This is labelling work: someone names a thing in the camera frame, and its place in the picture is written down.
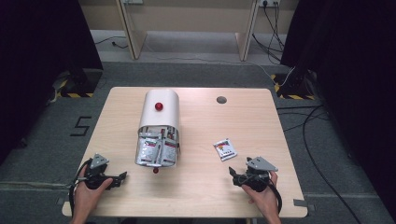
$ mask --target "power outlet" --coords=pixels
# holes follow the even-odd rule
[[[267,7],[279,7],[280,0],[260,0],[259,7],[264,7],[264,1],[267,2]]]

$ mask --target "black curtain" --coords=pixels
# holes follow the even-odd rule
[[[0,164],[29,132],[63,71],[103,69],[77,0],[0,3]]]
[[[320,2],[300,0],[282,63],[317,72],[346,148],[396,220],[396,1],[332,1],[328,14]]]

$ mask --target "wooden table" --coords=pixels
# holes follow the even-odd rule
[[[108,158],[107,175],[128,176],[120,188],[107,190],[93,216],[103,217],[262,217],[248,196],[233,185],[228,167],[246,171],[246,157],[262,156],[276,166],[282,195],[281,217],[305,217],[294,206],[303,194],[278,114],[265,89],[167,88],[180,103],[180,147],[176,167],[152,168],[134,163],[137,129],[145,94],[159,88],[111,90],[96,124],[83,163],[94,153]],[[227,98],[219,104],[217,98]],[[221,161],[213,144],[230,138],[238,155]],[[68,203],[63,213],[70,216]]]

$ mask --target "red knob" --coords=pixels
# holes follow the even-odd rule
[[[161,104],[161,103],[155,104],[155,109],[158,110],[158,111],[163,110],[163,104]]]

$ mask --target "human hand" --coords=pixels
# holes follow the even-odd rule
[[[85,165],[79,177],[84,177],[87,165]],[[78,183],[75,191],[75,208],[71,221],[72,224],[85,223],[90,213],[96,208],[100,197],[108,186],[113,182],[112,178],[105,180],[98,189],[89,189],[84,181]]]
[[[276,187],[277,174],[270,171],[271,181]],[[262,215],[269,224],[281,223],[277,212],[277,200],[274,192],[270,188],[265,188],[262,192],[257,192],[247,185],[242,185],[242,189],[250,196],[249,203],[255,203]]]

